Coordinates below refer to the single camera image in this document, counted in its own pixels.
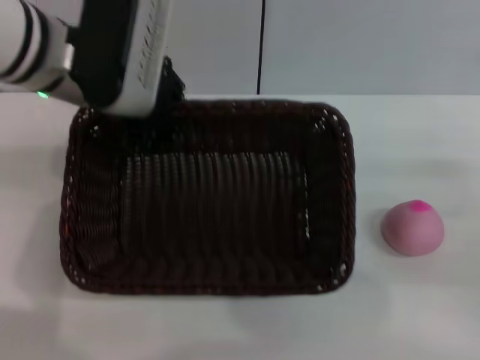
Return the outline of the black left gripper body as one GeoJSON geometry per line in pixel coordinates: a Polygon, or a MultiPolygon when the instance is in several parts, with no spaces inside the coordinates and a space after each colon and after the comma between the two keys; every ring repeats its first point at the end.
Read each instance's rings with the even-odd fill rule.
{"type": "Polygon", "coordinates": [[[131,40],[131,1],[84,1],[79,25],[68,31],[73,45],[70,78],[87,104],[109,107],[125,77],[131,40]]]}

